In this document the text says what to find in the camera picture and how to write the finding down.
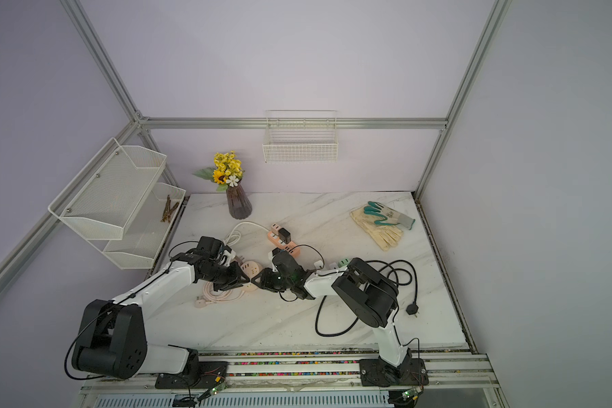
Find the round pink power socket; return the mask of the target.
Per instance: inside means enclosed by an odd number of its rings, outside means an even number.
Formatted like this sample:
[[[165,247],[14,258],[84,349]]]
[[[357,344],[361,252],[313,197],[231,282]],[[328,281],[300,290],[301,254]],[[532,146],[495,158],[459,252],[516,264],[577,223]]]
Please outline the round pink power socket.
[[[263,266],[256,261],[246,261],[241,264],[241,270],[250,280],[259,275],[263,269]]]

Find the cream red power strip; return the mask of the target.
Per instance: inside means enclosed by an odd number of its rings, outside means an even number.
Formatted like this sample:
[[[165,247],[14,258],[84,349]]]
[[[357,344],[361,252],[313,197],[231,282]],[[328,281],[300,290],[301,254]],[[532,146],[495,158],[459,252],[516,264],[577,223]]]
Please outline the cream red power strip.
[[[318,275],[336,274],[347,270],[350,262],[350,258],[343,258],[337,262],[326,265],[321,259],[314,262],[314,267],[316,267],[316,273]]]

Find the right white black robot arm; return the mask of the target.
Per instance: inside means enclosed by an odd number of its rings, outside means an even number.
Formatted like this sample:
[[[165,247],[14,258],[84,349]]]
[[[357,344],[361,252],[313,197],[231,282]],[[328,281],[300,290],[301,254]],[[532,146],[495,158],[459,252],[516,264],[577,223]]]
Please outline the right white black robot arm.
[[[332,270],[306,270],[285,250],[276,253],[270,268],[251,279],[269,292],[291,292],[300,300],[338,297],[358,321],[372,328],[378,357],[359,361],[360,380],[365,387],[425,387],[428,370],[423,359],[401,342],[396,316],[400,311],[399,287],[369,263],[352,258]]]

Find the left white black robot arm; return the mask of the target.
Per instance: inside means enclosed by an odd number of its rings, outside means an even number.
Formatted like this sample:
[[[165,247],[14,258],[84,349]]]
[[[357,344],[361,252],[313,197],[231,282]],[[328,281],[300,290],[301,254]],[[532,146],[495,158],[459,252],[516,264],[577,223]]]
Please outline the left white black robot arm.
[[[137,287],[113,299],[91,302],[66,351],[64,370],[85,372],[90,380],[127,380],[155,374],[158,389],[175,385],[189,388],[221,376],[225,366],[202,367],[193,348],[149,342],[146,322],[171,297],[191,285],[210,282],[217,289],[230,290],[249,281],[236,261],[236,252],[221,240],[204,236]]]

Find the black plug adapter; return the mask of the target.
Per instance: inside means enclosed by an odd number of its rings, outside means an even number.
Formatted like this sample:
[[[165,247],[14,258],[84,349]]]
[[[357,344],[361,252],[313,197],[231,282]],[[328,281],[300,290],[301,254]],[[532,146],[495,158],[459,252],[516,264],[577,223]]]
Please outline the black plug adapter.
[[[292,241],[291,233],[285,228],[278,229],[277,236],[279,236],[280,241],[285,245]]]

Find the orange USB power strip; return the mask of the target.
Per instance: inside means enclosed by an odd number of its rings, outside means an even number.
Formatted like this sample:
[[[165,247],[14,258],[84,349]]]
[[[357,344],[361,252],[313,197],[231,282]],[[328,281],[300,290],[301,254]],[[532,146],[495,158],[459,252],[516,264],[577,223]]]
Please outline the orange USB power strip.
[[[279,224],[272,224],[267,237],[275,247],[288,251],[294,257],[300,255],[301,249],[292,239],[292,234]]]

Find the dark ribbed vase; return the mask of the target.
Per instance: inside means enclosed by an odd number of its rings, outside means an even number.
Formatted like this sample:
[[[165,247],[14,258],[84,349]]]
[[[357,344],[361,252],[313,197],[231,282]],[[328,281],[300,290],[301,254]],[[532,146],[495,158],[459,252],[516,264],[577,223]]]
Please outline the dark ribbed vase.
[[[229,187],[226,190],[229,214],[234,219],[243,220],[253,212],[253,206],[241,185]]]

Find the brown clips on shelf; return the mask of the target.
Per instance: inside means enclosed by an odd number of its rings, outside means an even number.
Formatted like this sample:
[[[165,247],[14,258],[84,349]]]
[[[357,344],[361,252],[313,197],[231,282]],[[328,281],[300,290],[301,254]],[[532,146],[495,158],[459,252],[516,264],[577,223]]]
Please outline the brown clips on shelf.
[[[163,216],[161,221],[164,223],[170,223],[176,210],[179,208],[180,202],[175,202],[171,199],[170,195],[167,195],[166,204],[163,210]]]

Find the lower white mesh shelf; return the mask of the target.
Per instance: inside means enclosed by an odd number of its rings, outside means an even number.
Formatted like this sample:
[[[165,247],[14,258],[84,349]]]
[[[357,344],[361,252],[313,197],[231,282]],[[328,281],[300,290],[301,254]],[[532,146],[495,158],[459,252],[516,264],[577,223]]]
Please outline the lower white mesh shelf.
[[[179,208],[170,223],[162,221],[167,195],[180,206],[185,190],[173,185],[156,183],[146,197],[134,221],[120,241],[109,241],[102,251],[121,270],[151,269],[166,241]]]

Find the white mesh shelf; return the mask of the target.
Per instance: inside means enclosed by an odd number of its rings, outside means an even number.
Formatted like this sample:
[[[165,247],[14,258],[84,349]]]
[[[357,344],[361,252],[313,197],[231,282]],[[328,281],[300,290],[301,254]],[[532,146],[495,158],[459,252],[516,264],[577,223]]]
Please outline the white mesh shelf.
[[[86,241],[120,241],[166,168],[167,156],[110,139],[49,204]]]
[[[173,185],[156,183],[146,197],[134,221],[120,241],[109,241],[102,251],[121,270],[151,269],[166,241],[179,208],[170,223],[162,221],[167,195],[180,206],[185,190]]]

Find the yellow artificial flowers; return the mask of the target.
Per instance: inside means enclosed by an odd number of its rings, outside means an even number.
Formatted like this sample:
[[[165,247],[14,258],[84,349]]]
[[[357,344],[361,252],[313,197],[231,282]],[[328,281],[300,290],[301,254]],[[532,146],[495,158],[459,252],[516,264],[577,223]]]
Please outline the yellow artificial flowers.
[[[234,151],[216,153],[214,164],[210,168],[202,168],[193,173],[201,180],[207,180],[217,185],[217,192],[240,187],[244,178],[241,160]]]

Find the beige work glove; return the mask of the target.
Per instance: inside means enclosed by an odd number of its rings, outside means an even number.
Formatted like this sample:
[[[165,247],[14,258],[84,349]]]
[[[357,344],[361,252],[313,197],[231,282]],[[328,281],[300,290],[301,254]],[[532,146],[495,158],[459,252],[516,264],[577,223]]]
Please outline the beige work glove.
[[[392,225],[383,226],[375,224],[377,218],[365,214],[360,207],[353,210],[350,213],[350,217],[384,252],[389,251],[391,248],[397,248],[403,237],[401,229]]]

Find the green grey work glove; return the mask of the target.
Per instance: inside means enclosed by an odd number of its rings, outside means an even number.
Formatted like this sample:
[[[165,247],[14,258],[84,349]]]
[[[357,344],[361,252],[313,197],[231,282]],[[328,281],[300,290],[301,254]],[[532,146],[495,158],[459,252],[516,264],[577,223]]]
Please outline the green grey work glove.
[[[415,224],[413,218],[381,202],[367,202],[367,205],[363,207],[363,214],[372,217],[374,224],[380,226],[400,225],[410,231]]]

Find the upper white mesh shelf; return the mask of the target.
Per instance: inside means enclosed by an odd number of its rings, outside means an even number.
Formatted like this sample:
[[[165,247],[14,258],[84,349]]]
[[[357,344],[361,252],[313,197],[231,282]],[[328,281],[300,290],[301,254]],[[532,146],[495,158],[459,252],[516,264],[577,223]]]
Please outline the upper white mesh shelf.
[[[167,156],[110,139],[49,204],[86,241],[120,241],[166,168]]]

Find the aluminium mounting rail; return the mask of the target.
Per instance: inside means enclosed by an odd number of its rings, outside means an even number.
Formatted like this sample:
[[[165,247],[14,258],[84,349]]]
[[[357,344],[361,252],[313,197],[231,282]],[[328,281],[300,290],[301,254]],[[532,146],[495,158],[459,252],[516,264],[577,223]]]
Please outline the aluminium mounting rail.
[[[156,387],[157,375],[84,384],[76,407],[507,407],[486,355],[426,350],[413,384],[370,381],[371,350],[207,352],[200,384]]]

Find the aluminium frame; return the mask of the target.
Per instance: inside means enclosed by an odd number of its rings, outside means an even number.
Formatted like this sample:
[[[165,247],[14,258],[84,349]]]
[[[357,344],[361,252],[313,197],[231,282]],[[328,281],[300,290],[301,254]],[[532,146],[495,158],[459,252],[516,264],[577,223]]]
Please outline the aluminium frame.
[[[448,127],[492,1],[0,1],[0,259],[124,122],[145,129]]]

